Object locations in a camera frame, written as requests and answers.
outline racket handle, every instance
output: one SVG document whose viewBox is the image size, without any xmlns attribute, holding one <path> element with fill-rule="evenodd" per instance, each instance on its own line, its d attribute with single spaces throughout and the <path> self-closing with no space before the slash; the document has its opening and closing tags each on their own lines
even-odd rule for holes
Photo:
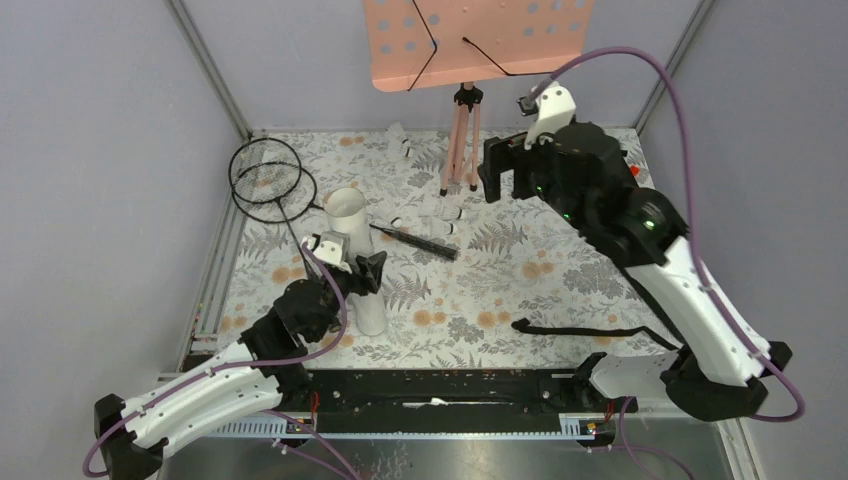
<svg viewBox="0 0 848 480">
<path fill-rule="evenodd" d="M 371 227 L 385 233 L 386 235 L 394 238 L 399 242 L 411 245 L 415 248 L 424 250 L 425 252 L 430 252 L 434 255 L 438 255 L 450 261 L 455 261 L 457 257 L 459 257 L 459 250 L 456 248 L 451 248 L 445 245 L 439 245 L 436 242 L 431 242 L 430 240 L 425 240 L 421 237 L 417 237 L 410 233 L 402 232 L 400 230 L 394 230 L 392 228 L 383 228 L 378 227 L 376 225 L 371 225 Z"/>
</svg>

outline black strap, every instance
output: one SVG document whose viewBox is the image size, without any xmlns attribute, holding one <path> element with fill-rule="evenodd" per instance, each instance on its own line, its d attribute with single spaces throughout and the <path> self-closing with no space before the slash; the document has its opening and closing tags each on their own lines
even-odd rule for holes
<svg viewBox="0 0 848 480">
<path fill-rule="evenodd" d="M 512 322 L 512 328 L 521 333 L 529 333 L 531 335 L 572 335 L 575 337 L 632 337 L 638 333 L 644 333 L 651 337 L 651 340 L 661 345 L 668 350 L 677 350 L 678 347 L 673 343 L 661 337 L 657 332 L 642 325 L 636 328 L 617 329 L 617 330 L 600 330 L 597 328 L 579 328 L 579 327 L 533 327 L 530 325 L 530 320 L 522 318 Z"/>
</svg>

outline table surface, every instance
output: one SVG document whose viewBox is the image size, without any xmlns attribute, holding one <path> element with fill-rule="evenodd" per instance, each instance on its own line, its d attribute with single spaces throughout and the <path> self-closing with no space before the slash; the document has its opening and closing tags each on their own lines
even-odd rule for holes
<svg viewBox="0 0 848 480">
<path fill-rule="evenodd" d="M 652 186 L 635 131 L 607 132 L 629 152 L 627 162 L 641 169 L 637 181 Z M 512 133 L 481 132 L 481 144 L 493 135 Z M 419 151 L 414 160 L 386 158 L 384 132 L 276 137 L 294 147 L 313 173 L 319 200 L 337 188 L 354 186 L 368 200 L 372 221 L 401 217 L 410 233 L 428 233 L 419 212 L 425 199 L 439 198 L 446 133 L 410 132 L 410 141 Z M 351 326 L 339 345 L 307 362 L 307 368 L 564 368 L 579 365 L 596 351 L 619 356 L 663 352 L 643 334 L 629 338 L 540 336 L 510 327 L 523 317 L 548 327 L 647 325 L 673 341 L 608 259 L 586 245 L 539 199 L 512 200 L 508 194 L 511 176 L 506 177 L 504 199 L 491 205 L 485 203 L 482 188 L 471 192 L 467 181 L 449 189 L 443 201 L 471 213 L 469 220 L 455 222 L 454 235 L 442 239 L 460 248 L 456 262 L 372 232 L 375 249 L 389 254 L 383 280 L 388 328 L 381 335 L 365 336 L 351 310 Z M 318 210 L 310 210 L 293 227 L 300 237 L 328 229 Z M 237 339 L 268 311 L 288 283 L 303 277 L 303 259 L 287 229 L 248 220 L 218 327 L 218 346 Z M 310 351 L 332 338 L 328 334 L 320 344 L 310 345 Z"/>
</svg>

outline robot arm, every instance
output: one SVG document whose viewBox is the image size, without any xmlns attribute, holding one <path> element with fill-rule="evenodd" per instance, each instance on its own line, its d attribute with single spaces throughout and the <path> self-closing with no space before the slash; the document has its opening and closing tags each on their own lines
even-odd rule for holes
<svg viewBox="0 0 848 480">
<path fill-rule="evenodd" d="M 349 265 L 344 261 L 347 238 L 334 232 L 308 239 L 307 246 L 328 267 L 344 297 L 379 290 L 385 252 L 368 258 L 359 256 L 355 265 Z M 143 480 L 155 473 L 164 459 L 222 425 L 281 403 L 304 405 L 310 379 L 302 363 L 249 363 L 307 355 L 303 341 L 318 342 L 328 331 L 339 331 L 339 308 L 326 279 L 298 280 L 286 287 L 271 310 L 242 332 L 239 340 L 211 359 L 143 395 L 123 400 L 110 394 L 97 401 L 97 438 L 117 422 L 138 413 L 100 447 L 110 478 Z M 220 369 L 225 365 L 233 368 Z M 175 389 L 178 392 L 149 405 L 151 400 Z"/>
<path fill-rule="evenodd" d="M 660 192 L 642 188 L 618 141 L 578 123 L 568 91 L 551 83 L 525 115 L 538 114 L 528 132 L 484 145 L 479 168 L 486 201 L 500 199 L 500 174 L 514 171 L 512 197 L 538 197 L 610 258 L 642 299 L 685 346 L 659 356 L 596 354 L 593 385 L 608 398 L 669 398 L 690 415 L 714 421 L 755 413 L 767 392 L 762 364 L 724 321 L 695 273 L 687 226 Z M 711 287 L 761 354 L 781 370 L 791 357 L 784 343 L 757 334 Z"/>
</svg>

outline pink music stand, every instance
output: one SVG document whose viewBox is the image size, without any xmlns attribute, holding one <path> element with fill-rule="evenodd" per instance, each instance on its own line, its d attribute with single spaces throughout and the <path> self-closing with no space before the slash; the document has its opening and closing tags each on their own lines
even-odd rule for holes
<svg viewBox="0 0 848 480">
<path fill-rule="evenodd" d="M 412 0 L 363 0 L 372 82 L 384 92 L 463 84 L 459 96 L 463 90 L 473 89 L 477 80 L 504 76 L 491 60 L 464 42 L 463 37 L 477 44 L 510 73 L 554 70 L 583 51 L 593 3 L 593 0 L 416 0 L 414 4 Z M 458 182 L 465 172 L 465 136 L 472 113 L 471 187 L 476 189 L 479 101 L 466 108 L 469 107 L 457 103 L 454 111 L 442 194 L 446 193 L 451 179 Z"/>
</svg>

